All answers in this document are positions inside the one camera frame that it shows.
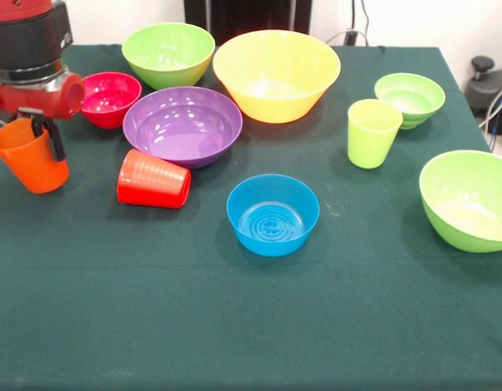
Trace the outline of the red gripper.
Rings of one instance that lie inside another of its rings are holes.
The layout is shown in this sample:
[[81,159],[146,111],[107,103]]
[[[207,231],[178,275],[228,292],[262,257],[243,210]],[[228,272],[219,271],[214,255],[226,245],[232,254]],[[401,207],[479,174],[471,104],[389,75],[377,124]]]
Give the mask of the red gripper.
[[70,119],[81,111],[84,89],[81,78],[72,72],[63,72],[48,81],[28,85],[0,83],[0,110],[13,114],[34,114],[31,127],[35,137],[48,131],[54,158],[66,160],[59,127],[52,119]]

